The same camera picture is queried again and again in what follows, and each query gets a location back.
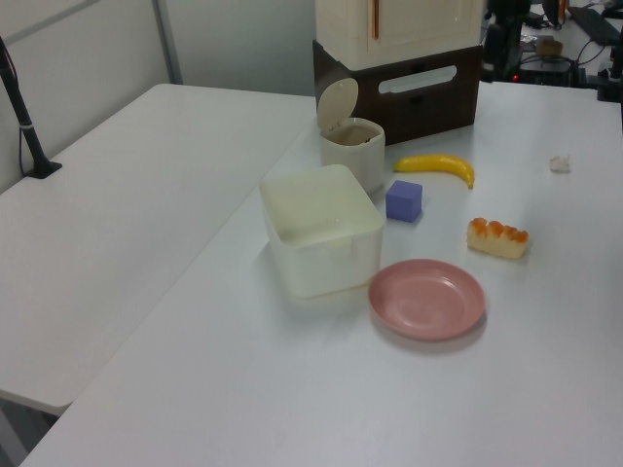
pink plate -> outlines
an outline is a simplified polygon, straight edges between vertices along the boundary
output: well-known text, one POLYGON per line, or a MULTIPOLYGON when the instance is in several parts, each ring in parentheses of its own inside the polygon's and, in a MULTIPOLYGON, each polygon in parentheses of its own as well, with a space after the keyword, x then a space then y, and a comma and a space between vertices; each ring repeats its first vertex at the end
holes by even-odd
POLYGON ((387 327, 424 341, 458 336, 485 312, 478 281, 463 269, 434 260, 403 261, 379 271, 368 298, 387 327))

white table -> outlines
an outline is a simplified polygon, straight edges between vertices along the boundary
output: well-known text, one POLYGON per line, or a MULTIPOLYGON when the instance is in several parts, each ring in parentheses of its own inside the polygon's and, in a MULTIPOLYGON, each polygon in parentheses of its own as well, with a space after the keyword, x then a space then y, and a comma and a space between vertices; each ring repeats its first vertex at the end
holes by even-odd
MULTIPOLYGON (((415 225, 386 223, 382 263, 434 258, 472 273, 487 299, 472 332, 394 335, 365 287, 290 298, 254 190, 23 467, 619 466, 619 105, 483 84, 474 127, 389 147, 387 166, 432 151, 472 161, 474 189, 388 170, 387 186, 422 183, 424 201, 415 225), (571 173, 549 171, 558 154, 571 173), (528 230, 528 256, 469 251, 477 216, 528 230)), ((318 161, 310 124, 269 176, 318 161)))
POLYGON ((60 414, 315 118, 158 86, 0 196, 0 397, 60 414))

orange handle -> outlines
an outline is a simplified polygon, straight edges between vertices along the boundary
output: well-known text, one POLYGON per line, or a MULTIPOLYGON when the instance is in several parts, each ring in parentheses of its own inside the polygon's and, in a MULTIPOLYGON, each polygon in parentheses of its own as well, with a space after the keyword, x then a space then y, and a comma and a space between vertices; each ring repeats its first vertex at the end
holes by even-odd
POLYGON ((379 39, 379 1, 372 0, 372 38, 379 39))

toy banana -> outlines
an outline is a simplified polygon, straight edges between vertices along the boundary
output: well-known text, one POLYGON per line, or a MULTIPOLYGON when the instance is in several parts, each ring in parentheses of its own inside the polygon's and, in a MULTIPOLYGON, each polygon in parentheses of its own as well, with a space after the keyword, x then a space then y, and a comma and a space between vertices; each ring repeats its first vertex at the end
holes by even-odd
POLYGON ((467 183, 470 190, 474 186, 474 169, 465 161, 449 154, 424 154, 421 156, 408 156, 402 158, 393 165, 395 172, 423 172, 428 170, 441 170, 454 173, 467 183))

purple cube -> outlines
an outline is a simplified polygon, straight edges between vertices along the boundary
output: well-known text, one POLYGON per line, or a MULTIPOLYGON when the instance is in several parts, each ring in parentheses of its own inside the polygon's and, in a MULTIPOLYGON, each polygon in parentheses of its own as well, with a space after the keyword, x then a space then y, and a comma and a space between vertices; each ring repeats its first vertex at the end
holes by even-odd
POLYGON ((387 218, 413 222, 421 213, 421 185, 396 180, 385 194, 387 218))

